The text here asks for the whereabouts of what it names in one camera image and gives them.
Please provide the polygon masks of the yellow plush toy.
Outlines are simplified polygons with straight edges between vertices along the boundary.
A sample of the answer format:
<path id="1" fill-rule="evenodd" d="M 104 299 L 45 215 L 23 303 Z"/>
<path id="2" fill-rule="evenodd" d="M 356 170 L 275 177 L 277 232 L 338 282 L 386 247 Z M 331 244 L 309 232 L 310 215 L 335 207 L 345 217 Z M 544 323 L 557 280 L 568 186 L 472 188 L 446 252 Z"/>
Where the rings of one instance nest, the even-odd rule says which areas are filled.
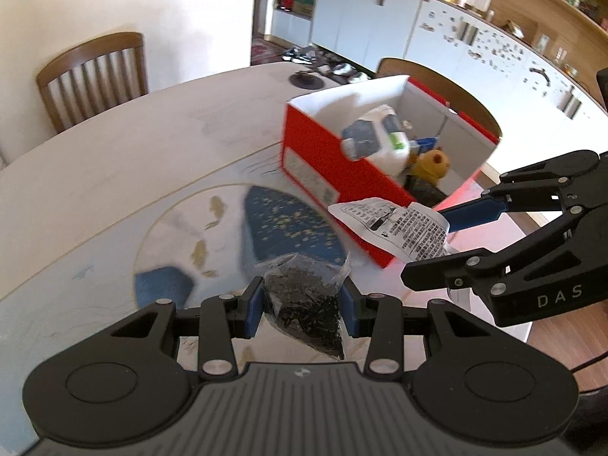
<path id="1" fill-rule="evenodd" d="M 428 183 L 437 185 L 450 169 L 450 160 L 441 148 L 420 154 L 411 168 L 410 174 Z"/>

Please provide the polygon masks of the red patterned rug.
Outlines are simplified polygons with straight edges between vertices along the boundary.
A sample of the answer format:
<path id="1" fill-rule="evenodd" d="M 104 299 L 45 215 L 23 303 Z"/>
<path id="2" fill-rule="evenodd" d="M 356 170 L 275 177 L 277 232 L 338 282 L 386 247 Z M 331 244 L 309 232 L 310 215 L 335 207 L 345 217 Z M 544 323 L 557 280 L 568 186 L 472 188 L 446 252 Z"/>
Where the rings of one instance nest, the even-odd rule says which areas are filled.
<path id="1" fill-rule="evenodd" d="M 253 38 L 250 48 L 250 65 L 258 66 L 284 61 L 283 55 L 291 49 L 263 38 Z"/>

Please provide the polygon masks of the wooden chair far side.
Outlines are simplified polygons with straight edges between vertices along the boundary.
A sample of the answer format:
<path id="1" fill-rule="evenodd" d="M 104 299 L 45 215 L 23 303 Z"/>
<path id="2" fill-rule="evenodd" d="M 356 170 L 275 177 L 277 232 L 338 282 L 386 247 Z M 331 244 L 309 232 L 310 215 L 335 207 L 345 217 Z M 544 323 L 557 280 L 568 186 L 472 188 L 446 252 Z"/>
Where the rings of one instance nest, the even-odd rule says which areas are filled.
<path id="1" fill-rule="evenodd" d="M 144 36 L 116 32 L 69 48 L 38 72 L 36 85 L 61 134 L 149 92 Z"/>

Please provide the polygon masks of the clear bag black tea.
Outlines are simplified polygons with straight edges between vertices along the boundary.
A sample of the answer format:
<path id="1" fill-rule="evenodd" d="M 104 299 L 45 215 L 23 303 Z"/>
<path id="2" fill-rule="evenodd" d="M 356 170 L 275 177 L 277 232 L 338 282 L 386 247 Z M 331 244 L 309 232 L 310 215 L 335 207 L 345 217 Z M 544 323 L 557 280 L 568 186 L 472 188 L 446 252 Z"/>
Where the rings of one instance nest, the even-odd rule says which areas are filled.
<path id="1" fill-rule="evenodd" d="M 374 249 L 404 264 L 446 255 L 450 223 L 420 203 L 402 207 L 368 198 L 333 204 L 329 212 Z M 318 226 L 305 225 L 301 234 L 311 248 L 282 253 L 259 264 L 270 321 L 293 339 L 342 360 L 338 295 L 350 272 L 349 256 L 333 233 L 322 234 Z"/>

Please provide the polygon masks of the wooden chair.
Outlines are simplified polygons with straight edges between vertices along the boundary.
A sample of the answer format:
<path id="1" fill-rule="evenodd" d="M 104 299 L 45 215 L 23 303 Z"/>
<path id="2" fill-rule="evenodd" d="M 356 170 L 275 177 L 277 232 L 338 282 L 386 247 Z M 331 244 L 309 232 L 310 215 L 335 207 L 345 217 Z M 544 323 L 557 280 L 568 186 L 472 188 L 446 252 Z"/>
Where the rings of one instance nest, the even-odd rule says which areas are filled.
<path id="1" fill-rule="evenodd" d="M 438 101 L 448 103 L 450 108 L 478 129 L 495 144 L 502 138 L 499 122 L 492 113 L 468 91 L 444 75 L 404 59 L 383 58 L 376 70 L 376 77 L 409 75 L 410 79 Z"/>
<path id="2" fill-rule="evenodd" d="M 116 32 L 69 48 L 38 72 L 36 85 L 61 134 L 149 92 L 144 36 Z"/>

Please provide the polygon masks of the white tissue pack dark label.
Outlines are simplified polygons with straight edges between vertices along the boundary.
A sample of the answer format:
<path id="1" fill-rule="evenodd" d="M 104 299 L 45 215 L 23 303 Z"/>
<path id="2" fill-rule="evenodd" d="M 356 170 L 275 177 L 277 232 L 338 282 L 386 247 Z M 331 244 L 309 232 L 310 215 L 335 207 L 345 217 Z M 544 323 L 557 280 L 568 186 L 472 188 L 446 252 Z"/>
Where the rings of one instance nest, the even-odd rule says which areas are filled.
<path id="1" fill-rule="evenodd" d="M 349 161 L 366 160 L 389 177 L 398 177 L 410 157 L 410 141 L 394 109 L 379 105 L 341 132 L 340 147 Z"/>

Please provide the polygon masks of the red white cardboard box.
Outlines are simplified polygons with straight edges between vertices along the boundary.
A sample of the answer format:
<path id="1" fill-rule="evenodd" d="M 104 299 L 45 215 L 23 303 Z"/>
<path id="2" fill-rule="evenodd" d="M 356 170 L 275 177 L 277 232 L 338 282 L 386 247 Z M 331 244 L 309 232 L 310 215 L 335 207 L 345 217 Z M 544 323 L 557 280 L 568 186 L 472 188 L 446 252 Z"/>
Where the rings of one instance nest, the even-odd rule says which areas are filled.
<path id="1" fill-rule="evenodd" d="M 312 92 L 285 106 L 281 165 L 381 267 L 440 257 L 456 224 L 439 210 L 502 136 L 478 104 L 408 75 Z"/>

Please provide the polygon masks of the black snack packet gold text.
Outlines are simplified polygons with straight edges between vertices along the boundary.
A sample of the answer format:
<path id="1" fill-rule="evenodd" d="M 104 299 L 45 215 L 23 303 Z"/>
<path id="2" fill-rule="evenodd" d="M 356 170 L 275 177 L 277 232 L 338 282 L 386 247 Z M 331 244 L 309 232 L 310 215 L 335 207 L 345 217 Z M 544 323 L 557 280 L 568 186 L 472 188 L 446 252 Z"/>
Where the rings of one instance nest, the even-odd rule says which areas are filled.
<path id="1" fill-rule="evenodd" d="M 447 199 L 447 194 L 439 190 L 433 183 L 414 175 L 407 175 L 404 190 L 420 204 L 434 208 Z"/>

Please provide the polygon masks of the white tall cabinet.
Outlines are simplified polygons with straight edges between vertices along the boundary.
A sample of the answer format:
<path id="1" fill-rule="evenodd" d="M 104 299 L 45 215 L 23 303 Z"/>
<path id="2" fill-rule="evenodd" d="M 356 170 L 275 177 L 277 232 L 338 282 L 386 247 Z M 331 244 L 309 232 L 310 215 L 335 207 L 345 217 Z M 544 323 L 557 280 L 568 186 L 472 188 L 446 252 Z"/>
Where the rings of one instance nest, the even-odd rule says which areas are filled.
<path id="1" fill-rule="evenodd" d="M 370 71 L 385 58 L 430 68 L 481 100 L 521 98 L 572 122 L 595 122 L 607 109 L 542 55 L 441 0 L 296 0 L 311 14 L 274 11 L 272 33 L 316 44 Z"/>

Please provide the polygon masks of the blue orange snack packet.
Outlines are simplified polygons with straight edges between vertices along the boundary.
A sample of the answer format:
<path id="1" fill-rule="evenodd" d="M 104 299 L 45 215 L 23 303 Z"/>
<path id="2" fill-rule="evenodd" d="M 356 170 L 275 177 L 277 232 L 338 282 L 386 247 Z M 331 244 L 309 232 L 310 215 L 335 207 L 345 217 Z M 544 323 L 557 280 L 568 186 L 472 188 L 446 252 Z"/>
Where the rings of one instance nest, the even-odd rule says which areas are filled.
<path id="1" fill-rule="evenodd" d="M 412 140 L 411 146 L 416 147 L 419 152 L 426 152 L 429 150 L 433 150 L 436 147 L 437 142 L 437 137 L 424 137 Z"/>

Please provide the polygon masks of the black phone stand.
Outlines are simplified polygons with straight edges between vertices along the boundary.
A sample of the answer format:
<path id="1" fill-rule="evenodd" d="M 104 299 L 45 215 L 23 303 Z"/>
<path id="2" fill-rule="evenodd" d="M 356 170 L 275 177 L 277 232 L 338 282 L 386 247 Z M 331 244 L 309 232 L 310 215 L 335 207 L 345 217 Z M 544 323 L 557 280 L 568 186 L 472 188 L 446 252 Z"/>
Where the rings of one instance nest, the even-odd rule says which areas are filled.
<path id="1" fill-rule="evenodd" d="M 292 86 L 306 91 L 317 91 L 325 87 L 324 80 L 310 71 L 295 72 L 288 78 L 288 81 Z"/>

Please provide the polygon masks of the pair of sneakers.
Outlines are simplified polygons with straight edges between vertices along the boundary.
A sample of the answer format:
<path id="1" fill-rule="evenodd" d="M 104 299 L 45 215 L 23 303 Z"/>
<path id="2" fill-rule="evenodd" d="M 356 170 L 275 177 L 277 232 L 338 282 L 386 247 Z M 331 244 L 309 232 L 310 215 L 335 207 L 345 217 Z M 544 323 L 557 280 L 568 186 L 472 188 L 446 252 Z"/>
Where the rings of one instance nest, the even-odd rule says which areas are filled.
<path id="1" fill-rule="evenodd" d="M 293 46 L 282 54 L 281 59 L 287 62 L 310 65 L 317 60 L 317 49 L 312 45 Z"/>

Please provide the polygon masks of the wooden chair right side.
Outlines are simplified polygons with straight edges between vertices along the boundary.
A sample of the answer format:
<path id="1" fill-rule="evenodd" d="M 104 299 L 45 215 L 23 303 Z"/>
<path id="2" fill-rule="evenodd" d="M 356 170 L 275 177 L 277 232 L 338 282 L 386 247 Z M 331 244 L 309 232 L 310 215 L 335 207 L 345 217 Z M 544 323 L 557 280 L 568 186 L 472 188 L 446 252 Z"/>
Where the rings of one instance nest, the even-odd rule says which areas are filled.
<path id="1" fill-rule="evenodd" d="M 478 129 L 495 144 L 502 138 L 499 122 L 492 113 L 468 91 L 444 75 L 404 59 L 383 58 L 376 70 L 376 77 L 409 75 L 410 79 L 438 101 L 448 103 L 450 108 Z"/>

